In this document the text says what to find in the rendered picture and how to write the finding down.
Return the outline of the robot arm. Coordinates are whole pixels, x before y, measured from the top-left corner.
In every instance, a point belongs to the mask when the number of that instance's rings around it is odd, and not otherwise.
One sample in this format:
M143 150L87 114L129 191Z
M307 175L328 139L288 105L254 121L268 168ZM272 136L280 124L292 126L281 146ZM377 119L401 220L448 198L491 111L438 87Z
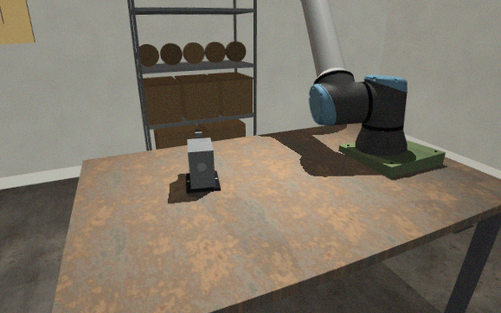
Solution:
M344 64L329 0L301 3L317 74L309 92L314 121L318 125L366 123L356 138L357 150L376 156L405 153L407 81L366 75L364 81L355 82Z

